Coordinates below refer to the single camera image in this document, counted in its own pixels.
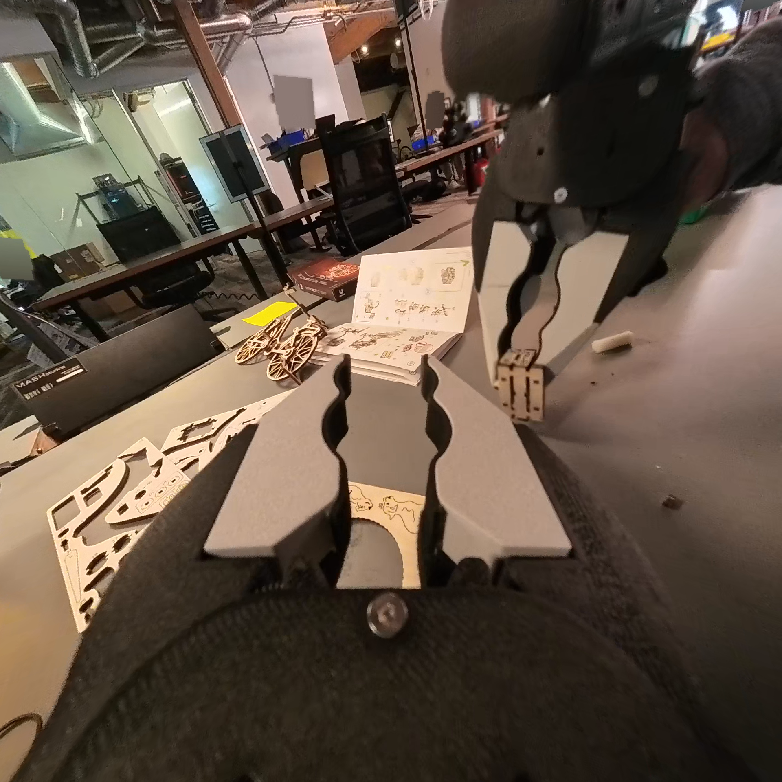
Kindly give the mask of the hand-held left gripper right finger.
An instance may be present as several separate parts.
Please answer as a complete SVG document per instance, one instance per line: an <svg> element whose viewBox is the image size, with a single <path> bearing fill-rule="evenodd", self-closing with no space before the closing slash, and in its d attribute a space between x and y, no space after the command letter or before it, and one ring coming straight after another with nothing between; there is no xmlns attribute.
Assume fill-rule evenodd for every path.
<svg viewBox="0 0 782 782"><path fill-rule="evenodd" d="M422 362L435 446L422 511L422 575L466 560L491 576L518 558L560 559L572 543L511 419L443 363Z"/></svg>

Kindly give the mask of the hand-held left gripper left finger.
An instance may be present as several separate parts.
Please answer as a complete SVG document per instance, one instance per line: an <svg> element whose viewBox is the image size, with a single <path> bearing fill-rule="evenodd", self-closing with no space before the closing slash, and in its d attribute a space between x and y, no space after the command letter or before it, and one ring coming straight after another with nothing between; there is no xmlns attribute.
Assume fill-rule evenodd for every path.
<svg viewBox="0 0 782 782"><path fill-rule="evenodd" d="M332 357L259 420L204 544L215 558L298 560L341 572L351 535L347 435L351 361Z"/></svg>

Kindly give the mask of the small wooden box model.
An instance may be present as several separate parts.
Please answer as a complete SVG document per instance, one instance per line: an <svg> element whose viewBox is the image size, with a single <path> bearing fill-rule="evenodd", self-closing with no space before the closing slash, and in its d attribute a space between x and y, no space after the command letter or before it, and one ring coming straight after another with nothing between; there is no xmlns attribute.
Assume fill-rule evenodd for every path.
<svg viewBox="0 0 782 782"><path fill-rule="evenodd" d="M536 363L534 349L510 349L496 364L501 407L515 423L544 419L544 369Z"/></svg>

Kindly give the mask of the person's right forearm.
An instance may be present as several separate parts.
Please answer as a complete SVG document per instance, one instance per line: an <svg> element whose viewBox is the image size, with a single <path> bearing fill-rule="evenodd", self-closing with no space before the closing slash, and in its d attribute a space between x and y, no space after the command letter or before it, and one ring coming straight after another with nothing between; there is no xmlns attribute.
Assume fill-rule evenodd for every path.
<svg viewBox="0 0 782 782"><path fill-rule="evenodd" d="M780 184L781 18L754 28L730 52L700 67L700 108L727 161L718 192Z"/></svg>

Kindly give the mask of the wooden parts sheet small cutouts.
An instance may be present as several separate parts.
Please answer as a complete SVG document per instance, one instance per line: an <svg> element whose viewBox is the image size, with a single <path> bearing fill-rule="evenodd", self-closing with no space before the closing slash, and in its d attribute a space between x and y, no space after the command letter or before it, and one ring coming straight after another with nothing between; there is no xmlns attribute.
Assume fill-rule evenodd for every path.
<svg viewBox="0 0 782 782"><path fill-rule="evenodd" d="M263 416L291 394L293 390L286 390L248 406L174 427L160 450L186 475L198 474L232 439L246 428L257 425Z"/></svg>

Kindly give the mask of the wooden bicycle model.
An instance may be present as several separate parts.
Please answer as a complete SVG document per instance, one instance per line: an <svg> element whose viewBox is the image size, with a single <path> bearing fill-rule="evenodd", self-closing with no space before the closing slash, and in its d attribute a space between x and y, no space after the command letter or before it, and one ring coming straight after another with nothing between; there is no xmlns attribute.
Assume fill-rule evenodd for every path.
<svg viewBox="0 0 782 782"><path fill-rule="evenodd" d="M294 309L270 321L250 336L239 347L234 362L237 365L250 365L265 359L267 377L271 381L290 381L300 386L301 371L327 336L328 327L299 302L294 289L293 284L283 289Z"/></svg>

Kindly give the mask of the wooden parts sheet curved cutouts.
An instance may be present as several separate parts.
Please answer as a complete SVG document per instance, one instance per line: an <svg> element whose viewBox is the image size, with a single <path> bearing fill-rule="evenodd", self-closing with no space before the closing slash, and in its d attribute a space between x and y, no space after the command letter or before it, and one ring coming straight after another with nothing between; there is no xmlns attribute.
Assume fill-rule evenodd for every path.
<svg viewBox="0 0 782 782"><path fill-rule="evenodd" d="M123 561L199 470L141 438L46 512L76 629L94 618Z"/></svg>

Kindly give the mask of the person's right hand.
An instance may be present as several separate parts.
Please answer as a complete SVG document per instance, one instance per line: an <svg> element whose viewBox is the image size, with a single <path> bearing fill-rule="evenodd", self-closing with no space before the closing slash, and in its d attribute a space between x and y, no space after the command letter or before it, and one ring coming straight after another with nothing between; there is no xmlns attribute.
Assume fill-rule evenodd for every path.
<svg viewBox="0 0 782 782"><path fill-rule="evenodd" d="M679 150L691 163L683 186L681 214L684 215L707 205L723 190L729 150L719 127L702 108L688 113Z"/></svg>

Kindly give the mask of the open instruction booklet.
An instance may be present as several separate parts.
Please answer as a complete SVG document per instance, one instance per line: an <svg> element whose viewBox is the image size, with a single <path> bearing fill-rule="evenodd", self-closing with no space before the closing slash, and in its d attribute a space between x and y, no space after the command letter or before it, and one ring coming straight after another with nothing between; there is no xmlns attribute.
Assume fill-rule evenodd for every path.
<svg viewBox="0 0 782 782"><path fill-rule="evenodd" d="M364 255L350 320L311 360L347 354L358 374L416 386L422 357L442 358L463 336L473 285L468 246Z"/></svg>

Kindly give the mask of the yellow sticky note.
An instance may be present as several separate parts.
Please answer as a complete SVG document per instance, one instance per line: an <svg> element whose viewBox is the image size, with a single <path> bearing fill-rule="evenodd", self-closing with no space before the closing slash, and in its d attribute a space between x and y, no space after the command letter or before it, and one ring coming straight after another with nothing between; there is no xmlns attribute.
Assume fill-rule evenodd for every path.
<svg viewBox="0 0 782 782"><path fill-rule="evenodd" d="M257 329L264 328L278 318L282 318L287 314L298 309L298 305L291 300L278 300L270 303L267 307L258 310L254 314L242 318L244 323L257 327Z"/></svg>

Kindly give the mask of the dark printed kit box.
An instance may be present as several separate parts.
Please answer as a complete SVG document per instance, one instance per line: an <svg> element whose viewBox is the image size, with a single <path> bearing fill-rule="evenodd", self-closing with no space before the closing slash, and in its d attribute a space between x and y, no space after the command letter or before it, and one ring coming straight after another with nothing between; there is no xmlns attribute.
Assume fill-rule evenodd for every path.
<svg viewBox="0 0 782 782"><path fill-rule="evenodd" d="M335 302L356 293L359 273L359 264L341 257L325 257L288 270L289 278L301 291Z"/></svg>

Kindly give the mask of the black case with label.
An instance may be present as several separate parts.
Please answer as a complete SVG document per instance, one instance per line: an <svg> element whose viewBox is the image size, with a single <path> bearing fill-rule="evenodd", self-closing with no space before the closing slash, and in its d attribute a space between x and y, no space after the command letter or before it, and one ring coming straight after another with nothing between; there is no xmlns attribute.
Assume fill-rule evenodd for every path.
<svg viewBox="0 0 782 782"><path fill-rule="evenodd" d="M167 386L224 352L191 305L16 382L15 395L58 441Z"/></svg>

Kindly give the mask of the long dark table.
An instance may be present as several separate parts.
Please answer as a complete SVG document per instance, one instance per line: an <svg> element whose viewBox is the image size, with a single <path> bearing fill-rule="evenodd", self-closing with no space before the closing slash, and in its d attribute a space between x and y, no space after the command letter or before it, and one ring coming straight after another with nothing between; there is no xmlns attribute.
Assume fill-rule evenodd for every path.
<svg viewBox="0 0 782 782"><path fill-rule="evenodd" d="M151 275L171 264L205 261L216 256L219 249L226 245L235 248L253 290L260 299L265 298L266 292L240 243L241 240L253 238L253 234L258 228L258 224L250 223L238 228L214 231L127 263L111 264L102 271L83 279L52 288L46 292L44 297L34 301L31 306L36 312L57 310L62 307L74 308L83 299L101 299L135 286L142 277Z"/></svg>

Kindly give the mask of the grey panel on stand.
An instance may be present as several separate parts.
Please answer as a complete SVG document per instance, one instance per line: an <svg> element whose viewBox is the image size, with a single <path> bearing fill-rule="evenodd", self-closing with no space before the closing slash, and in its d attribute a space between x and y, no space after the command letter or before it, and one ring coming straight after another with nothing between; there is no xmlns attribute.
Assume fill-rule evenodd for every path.
<svg viewBox="0 0 782 782"><path fill-rule="evenodd" d="M230 202L248 200L270 190L247 130L237 124L199 140Z"/></svg>

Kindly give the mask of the metal ventilation duct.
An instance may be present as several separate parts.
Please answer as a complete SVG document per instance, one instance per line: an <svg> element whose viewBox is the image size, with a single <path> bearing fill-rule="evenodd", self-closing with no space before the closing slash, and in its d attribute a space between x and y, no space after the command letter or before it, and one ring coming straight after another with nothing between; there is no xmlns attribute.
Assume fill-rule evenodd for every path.
<svg viewBox="0 0 782 782"><path fill-rule="evenodd" d="M2 161L25 160L88 143L79 121L64 122L36 103L14 64L1 64Z"/></svg>

